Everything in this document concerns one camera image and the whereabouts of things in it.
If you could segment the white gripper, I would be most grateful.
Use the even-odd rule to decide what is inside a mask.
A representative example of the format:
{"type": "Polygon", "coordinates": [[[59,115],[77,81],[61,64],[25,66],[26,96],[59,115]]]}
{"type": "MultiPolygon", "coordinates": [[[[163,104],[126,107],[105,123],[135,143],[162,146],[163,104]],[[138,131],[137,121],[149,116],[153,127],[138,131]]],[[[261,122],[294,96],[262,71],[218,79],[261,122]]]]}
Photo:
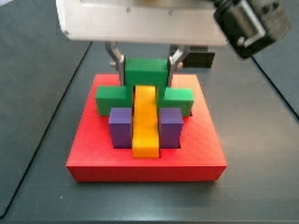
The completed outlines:
{"type": "Polygon", "coordinates": [[[106,50],[122,85],[126,55],[117,42],[178,44],[170,46],[167,86],[190,46],[226,44],[209,0],[57,0],[57,9],[61,29],[70,39],[111,41],[106,50]]]}

